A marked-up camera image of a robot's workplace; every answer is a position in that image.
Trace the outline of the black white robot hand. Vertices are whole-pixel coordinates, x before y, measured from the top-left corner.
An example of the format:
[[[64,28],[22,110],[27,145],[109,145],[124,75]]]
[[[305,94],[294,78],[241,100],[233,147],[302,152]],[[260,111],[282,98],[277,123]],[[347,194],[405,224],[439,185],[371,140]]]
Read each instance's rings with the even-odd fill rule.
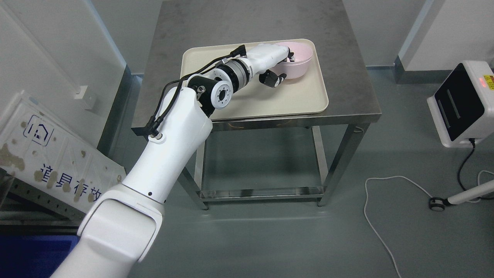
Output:
[[[259,76],[259,82],[265,86],[275,88],[286,79],[286,74],[277,75],[270,71],[283,61],[294,62],[294,52],[288,46],[277,44],[258,44],[246,52],[245,58],[249,70],[249,77]]]

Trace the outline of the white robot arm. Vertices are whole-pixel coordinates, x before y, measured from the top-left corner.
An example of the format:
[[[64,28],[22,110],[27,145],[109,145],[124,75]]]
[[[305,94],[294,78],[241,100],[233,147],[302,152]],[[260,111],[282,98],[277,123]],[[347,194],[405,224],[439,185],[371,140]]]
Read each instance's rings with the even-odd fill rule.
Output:
[[[80,240],[53,278],[125,278],[150,251],[164,218],[164,202],[212,122],[185,78],[162,92],[144,134],[147,145],[126,178],[92,206]]]

